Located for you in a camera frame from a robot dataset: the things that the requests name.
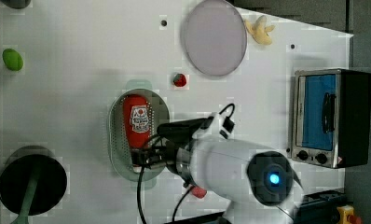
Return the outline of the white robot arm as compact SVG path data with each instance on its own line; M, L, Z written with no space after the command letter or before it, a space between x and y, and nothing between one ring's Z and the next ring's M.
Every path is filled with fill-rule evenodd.
M303 201L291 163L263 145L204 138L182 146L166 140L131 156L144 168L165 166L187 184L229 200L220 224L293 224Z

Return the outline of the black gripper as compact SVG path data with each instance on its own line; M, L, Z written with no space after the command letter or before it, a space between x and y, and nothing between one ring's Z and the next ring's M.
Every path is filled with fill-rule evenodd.
M131 160L134 165L148 169L157 169L174 165L177 150L172 147L133 148Z

